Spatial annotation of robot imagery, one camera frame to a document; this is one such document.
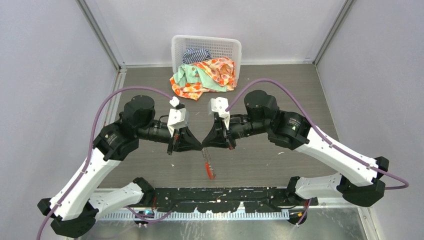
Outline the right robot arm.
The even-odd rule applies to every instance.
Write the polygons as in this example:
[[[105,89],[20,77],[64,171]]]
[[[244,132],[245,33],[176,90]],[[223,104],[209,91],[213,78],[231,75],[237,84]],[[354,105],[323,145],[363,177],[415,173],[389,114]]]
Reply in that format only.
[[[254,90],[244,97],[246,114],[230,114],[226,98],[212,98],[208,110],[214,117],[213,127],[202,141],[205,148],[233,150],[236,140],[267,134],[278,147],[313,157],[335,170],[321,177],[293,176],[285,190],[291,205],[312,198],[338,198],[371,207],[385,194],[382,176],[389,168],[385,157],[371,158],[341,145],[319,128],[313,128],[301,114],[283,111],[274,96]]]

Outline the metal keyring holder red handle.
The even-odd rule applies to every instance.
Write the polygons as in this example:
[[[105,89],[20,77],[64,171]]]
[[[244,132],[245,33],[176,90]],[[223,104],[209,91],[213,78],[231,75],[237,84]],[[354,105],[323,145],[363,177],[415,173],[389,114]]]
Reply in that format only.
[[[205,169],[206,169],[207,176],[210,180],[214,180],[216,178],[216,175],[211,165],[211,156],[208,152],[208,149],[205,147],[201,150],[201,152],[202,152],[203,159],[205,161]]]

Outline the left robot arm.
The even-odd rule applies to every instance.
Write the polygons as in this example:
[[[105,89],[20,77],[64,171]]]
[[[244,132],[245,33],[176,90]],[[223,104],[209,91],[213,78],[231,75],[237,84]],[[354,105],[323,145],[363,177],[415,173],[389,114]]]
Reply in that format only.
[[[126,186],[94,196],[104,178],[131,152],[140,140],[164,143],[167,153],[199,151],[201,143],[188,128],[188,111],[174,97],[167,122],[155,119],[155,102],[147,95],[134,96],[120,112],[117,121],[106,125],[92,141],[90,154],[65,187],[52,198],[38,203],[41,213],[51,218],[51,228],[59,236],[78,238],[103,216],[120,208],[153,204],[155,190],[137,177]]]

